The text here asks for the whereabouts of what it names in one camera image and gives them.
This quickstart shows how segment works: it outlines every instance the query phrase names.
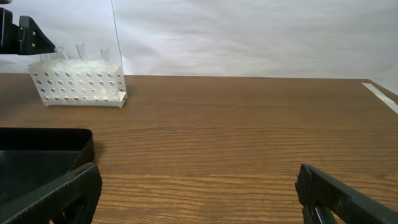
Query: wooden table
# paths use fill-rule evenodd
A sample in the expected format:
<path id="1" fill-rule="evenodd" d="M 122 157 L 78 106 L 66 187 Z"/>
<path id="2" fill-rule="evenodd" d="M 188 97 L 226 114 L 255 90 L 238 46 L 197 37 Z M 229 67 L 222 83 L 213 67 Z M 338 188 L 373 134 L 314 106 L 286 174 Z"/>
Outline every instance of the wooden table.
<path id="1" fill-rule="evenodd" d="M 398 114 L 361 80 L 126 83 L 122 109 L 45 108 L 28 75 L 1 75 L 1 126 L 93 131 L 93 223 L 302 223 L 302 163 L 398 210 Z"/>

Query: white wall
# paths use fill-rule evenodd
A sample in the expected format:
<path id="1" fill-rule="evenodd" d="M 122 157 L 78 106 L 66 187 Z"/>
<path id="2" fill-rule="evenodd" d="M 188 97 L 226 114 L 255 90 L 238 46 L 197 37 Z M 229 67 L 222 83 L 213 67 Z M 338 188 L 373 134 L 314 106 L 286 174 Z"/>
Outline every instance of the white wall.
<path id="1" fill-rule="evenodd" d="M 71 54 L 111 48 L 111 0 L 14 0 Z M 249 77 L 395 77 L 396 0 L 113 0 L 125 74 Z M 0 55 L 0 72 L 38 56 Z"/>

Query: perforated white rack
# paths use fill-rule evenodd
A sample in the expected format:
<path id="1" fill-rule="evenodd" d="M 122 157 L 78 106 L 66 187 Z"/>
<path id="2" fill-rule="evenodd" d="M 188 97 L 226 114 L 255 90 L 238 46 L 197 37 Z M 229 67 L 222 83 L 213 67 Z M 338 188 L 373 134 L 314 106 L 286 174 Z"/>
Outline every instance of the perforated white rack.
<path id="1" fill-rule="evenodd" d="M 54 71 L 29 65 L 29 73 L 45 106 L 118 106 L 127 99 L 121 65 L 115 71 Z"/>

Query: black tray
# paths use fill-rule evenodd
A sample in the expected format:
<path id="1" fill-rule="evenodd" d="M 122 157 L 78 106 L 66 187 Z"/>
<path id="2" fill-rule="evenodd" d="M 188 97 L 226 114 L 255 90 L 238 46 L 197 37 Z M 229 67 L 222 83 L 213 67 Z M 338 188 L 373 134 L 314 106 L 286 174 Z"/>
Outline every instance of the black tray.
<path id="1" fill-rule="evenodd" d="M 93 159 L 88 129 L 0 128 L 0 209 Z"/>

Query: white tape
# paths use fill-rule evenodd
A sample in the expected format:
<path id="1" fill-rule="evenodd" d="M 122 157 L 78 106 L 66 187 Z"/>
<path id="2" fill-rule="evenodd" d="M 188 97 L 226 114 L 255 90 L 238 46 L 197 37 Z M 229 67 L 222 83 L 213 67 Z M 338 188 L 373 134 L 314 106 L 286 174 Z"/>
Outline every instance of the white tape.
<path id="1" fill-rule="evenodd" d="M 398 105 L 394 101 L 392 101 L 390 98 L 384 95 L 380 90 L 378 90 L 372 84 L 370 83 L 362 83 L 362 84 L 366 86 L 366 88 L 372 91 L 380 100 L 382 100 L 388 107 L 390 107 L 393 111 L 395 111 L 398 114 Z"/>

